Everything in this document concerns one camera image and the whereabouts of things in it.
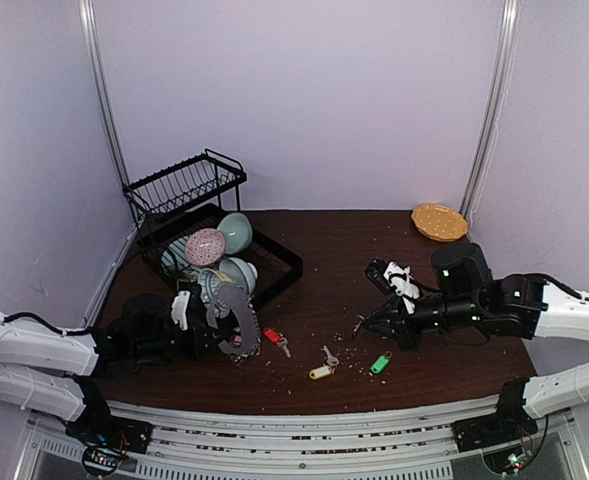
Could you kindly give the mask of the large metal oval keyring plate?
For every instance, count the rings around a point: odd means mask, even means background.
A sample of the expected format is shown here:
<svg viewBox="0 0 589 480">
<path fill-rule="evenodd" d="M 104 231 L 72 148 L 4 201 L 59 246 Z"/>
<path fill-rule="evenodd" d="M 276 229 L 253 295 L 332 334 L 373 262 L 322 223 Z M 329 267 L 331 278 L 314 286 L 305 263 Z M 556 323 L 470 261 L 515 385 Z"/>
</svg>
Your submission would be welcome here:
<svg viewBox="0 0 589 480">
<path fill-rule="evenodd" d="M 221 282 L 206 310 L 206 323 L 210 329 L 219 330 L 215 306 L 223 302 L 229 306 L 240 328 L 241 342 L 235 346 L 222 339 L 218 346 L 222 353 L 235 364 L 241 364 L 250 356 L 257 355 L 261 347 L 261 327 L 252 305 L 251 297 L 237 284 Z"/>
</svg>

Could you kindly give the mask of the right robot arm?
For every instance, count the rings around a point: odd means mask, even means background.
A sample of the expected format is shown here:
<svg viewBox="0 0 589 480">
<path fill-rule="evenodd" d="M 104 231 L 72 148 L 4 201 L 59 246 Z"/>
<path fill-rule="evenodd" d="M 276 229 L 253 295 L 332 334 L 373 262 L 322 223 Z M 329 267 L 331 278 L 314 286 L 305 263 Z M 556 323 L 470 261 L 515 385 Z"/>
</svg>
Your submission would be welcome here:
<svg viewBox="0 0 589 480">
<path fill-rule="evenodd" d="M 418 349 L 426 331 L 441 334 L 473 328 L 485 338 L 566 338 L 589 342 L 589 293 L 550 275 L 493 277 L 481 247 L 451 243 L 430 257 L 437 285 L 417 281 L 410 268 L 371 260 L 367 279 L 387 301 L 359 317 L 353 331 L 369 330 L 396 342 L 402 351 Z M 509 440 L 527 419 L 589 403 L 589 362 L 551 376 L 505 384 L 487 419 L 493 440 Z"/>
</svg>

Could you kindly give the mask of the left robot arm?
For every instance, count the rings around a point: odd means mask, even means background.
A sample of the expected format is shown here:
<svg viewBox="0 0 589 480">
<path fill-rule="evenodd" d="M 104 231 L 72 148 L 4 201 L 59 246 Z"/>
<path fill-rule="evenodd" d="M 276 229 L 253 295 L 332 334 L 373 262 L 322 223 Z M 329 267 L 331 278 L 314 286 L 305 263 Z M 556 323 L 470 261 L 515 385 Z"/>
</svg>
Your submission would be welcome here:
<svg viewBox="0 0 589 480">
<path fill-rule="evenodd" d="M 65 329 L 34 312 L 0 311 L 0 402 L 78 424 L 107 444 L 118 424 L 97 380 L 171 363 L 206 314 L 196 283 L 183 284 L 172 300 L 135 295 L 105 327 Z"/>
</svg>

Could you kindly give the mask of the red tag with keys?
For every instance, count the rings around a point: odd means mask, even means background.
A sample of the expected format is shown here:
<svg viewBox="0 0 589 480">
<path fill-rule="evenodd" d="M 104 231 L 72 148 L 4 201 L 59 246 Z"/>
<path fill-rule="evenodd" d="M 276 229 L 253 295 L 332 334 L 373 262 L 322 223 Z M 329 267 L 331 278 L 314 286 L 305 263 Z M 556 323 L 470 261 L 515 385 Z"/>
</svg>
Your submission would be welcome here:
<svg viewBox="0 0 589 480">
<path fill-rule="evenodd" d="M 263 334 L 267 340 L 280 348 L 287 358 L 291 357 L 291 352 L 288 346 L 288 339 L 283 334 L 272 328 L 265 328 L 263 330 Z"/>
</svg>

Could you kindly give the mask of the yellow blue patterned bowl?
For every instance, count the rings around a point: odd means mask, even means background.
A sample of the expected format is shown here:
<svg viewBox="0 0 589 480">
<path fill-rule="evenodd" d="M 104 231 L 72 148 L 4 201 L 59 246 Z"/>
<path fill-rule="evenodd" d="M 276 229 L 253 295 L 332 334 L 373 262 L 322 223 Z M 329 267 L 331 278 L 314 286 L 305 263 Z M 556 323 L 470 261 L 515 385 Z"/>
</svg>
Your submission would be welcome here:
<svg viewBox="0 0 589 480">
<path fill-rule="evenodd" d="M 197 277 L 197 283 L 201 287 L 200 298 L 205 305 L 208 305 L 216 295 L 218 285 L 221 282 L 230 282 L 231 278 L 218 270 L 205 268 Z"/>
</svg>

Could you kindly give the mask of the small silver key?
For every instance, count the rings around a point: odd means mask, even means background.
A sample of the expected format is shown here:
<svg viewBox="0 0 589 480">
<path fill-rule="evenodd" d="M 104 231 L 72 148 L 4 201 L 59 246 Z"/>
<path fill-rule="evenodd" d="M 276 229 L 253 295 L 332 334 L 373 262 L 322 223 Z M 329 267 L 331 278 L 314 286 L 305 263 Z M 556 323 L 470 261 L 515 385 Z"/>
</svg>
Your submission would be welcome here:
<svg viewBox="0 0 589 480">
<path fill-rule="evenodd" d="M 337 367 L 340 364 L 339 359 L 331 353 L 331 351 L 329 350 L 329 348 L 326 345 L 324 345 L 322 347 L 322 350 L 323 350 L 323 352 L 325 354 L 326 364 L 328 366 L 330 366 L 332 368 L 335 368 L 335 367 Z"/>
</svg>

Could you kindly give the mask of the yellow key tag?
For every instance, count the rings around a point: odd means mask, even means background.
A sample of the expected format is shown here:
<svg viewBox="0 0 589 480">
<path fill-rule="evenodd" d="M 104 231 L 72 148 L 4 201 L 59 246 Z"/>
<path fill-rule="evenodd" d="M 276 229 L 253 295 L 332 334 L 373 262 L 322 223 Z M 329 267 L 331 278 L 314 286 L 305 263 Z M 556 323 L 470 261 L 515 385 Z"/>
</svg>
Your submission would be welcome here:
<svg viewBox="0 0 589 480">
<path fill-rule="evenodd" d="M 326 377 L 331 376 L 334 373 L 334 368 L 329 365 L 323 365 L 316 367 L 309 371 L 309 378 L 313 381 L 317 381 Z"/>
</svg>

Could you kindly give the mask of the blue lined bowl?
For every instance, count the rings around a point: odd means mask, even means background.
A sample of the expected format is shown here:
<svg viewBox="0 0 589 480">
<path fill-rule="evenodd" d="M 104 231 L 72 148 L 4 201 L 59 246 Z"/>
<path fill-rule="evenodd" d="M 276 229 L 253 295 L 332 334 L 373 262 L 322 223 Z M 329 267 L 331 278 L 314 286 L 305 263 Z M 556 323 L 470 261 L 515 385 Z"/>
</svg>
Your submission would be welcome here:
<svg viewBox="0 0 589 480">
<path fill-rule="evenodd" d="M 185 246 L 189 237 L 180 237 L 169 244 L 161 256 L 161 265 L 168 272 L 185 270 L 189 262 L 185 256 Z"/>
</svg>

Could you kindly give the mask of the white blue striped bowl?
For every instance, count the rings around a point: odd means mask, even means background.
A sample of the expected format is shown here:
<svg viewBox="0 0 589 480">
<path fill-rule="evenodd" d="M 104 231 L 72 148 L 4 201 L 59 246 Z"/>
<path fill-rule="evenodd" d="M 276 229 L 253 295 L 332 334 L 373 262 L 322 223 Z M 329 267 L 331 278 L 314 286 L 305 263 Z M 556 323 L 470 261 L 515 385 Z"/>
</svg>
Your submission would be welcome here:
<svg viewBox="0 0 589 480">
<path fill-rule="evenodd" d="M 239 284 L 249 295 L 254 293 L 258 270 L 252 263 L 238 257 L 228 257 L 220 261 L 219 271 Z"/>
</svg>

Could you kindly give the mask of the pink patterned bowl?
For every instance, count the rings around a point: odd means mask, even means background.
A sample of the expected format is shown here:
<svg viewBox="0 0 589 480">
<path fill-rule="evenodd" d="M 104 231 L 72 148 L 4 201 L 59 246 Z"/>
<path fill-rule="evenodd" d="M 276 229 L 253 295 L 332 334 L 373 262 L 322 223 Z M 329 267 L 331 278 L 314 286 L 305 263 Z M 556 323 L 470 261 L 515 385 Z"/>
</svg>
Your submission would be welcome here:
<svg viewBox="0 0 589 480">
<path fill-rule="evenodd" d="M 189 264 L 204 267 L 220 260 L 225 249 L 226 239 L 223 233 L 215 228 L 204 228 L 189 236 L 184 254 Z"/>
</svg>

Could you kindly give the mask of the yellow dotted plate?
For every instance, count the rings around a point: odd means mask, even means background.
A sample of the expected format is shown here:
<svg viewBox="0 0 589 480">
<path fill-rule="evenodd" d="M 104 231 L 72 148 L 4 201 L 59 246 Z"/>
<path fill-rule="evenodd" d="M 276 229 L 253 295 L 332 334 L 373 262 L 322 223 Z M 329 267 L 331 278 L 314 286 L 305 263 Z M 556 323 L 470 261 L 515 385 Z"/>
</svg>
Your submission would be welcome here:
<svg viewBox="0 0 589 480">
<path fill-rule="evenodd" d="M 459 212 L 440 204 L 415 207 L 411 219 L 422 235 L 438 242 L 455 242 L 468 233 L 465 218 Z"/>
</svg>

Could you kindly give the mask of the light green bowl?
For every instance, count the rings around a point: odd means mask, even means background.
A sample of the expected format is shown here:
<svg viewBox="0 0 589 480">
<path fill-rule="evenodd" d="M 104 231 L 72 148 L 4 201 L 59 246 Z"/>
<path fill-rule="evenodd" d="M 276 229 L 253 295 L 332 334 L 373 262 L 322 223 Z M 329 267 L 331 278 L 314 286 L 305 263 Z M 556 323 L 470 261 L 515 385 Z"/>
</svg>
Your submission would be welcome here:
<svg viewBox="0 0 589 480">
<path fill-rule="evenodd" d="M 226 215 L 218 224 L 226 240 L 225 254 L 234 255 L 250 246 L 253 239 L 253 228 L 249 219 L 240 212 Z"/>
</svg>

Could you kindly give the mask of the metal base rail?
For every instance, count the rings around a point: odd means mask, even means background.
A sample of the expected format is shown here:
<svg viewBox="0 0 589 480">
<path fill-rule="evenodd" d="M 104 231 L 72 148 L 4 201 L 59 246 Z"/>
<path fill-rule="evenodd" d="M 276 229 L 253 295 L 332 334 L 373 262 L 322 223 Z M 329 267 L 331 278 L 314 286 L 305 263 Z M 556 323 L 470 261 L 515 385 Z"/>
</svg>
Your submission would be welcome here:
<svg viewBox="0 0 589 480">
<path fill-rule="evenodd" d="M 589 479 L 570 411 L 550 416 L 530 467 L 494 474 L 486 462 L 530 437 L 459 452 L 451 425 L 492 412 L 497 396 L 404 410 L 328 415 L 233 415 L 110 402 L 152 425 L 147 453 L 130 453 L 108 479 Z M 84 446 L 31 414 L 10 479 L 90 479 Z"/>
</svg>

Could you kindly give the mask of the right aluminium frame post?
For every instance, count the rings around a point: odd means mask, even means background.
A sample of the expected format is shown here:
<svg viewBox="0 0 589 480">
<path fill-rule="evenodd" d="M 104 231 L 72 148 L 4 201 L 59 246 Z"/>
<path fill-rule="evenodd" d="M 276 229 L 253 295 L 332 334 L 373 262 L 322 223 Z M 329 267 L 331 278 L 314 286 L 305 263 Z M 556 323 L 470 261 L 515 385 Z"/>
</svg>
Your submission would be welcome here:
<svg viewBox="0 0 589 480">
<path fill-rule="evenodd" d="M 460 206 L 460 213 L 472 222 L 485 185 L 498 135 L 498 120 L 511 77 L 521 1 L 503 2 L 494 69 L 472 167 Z"/>
</svg>

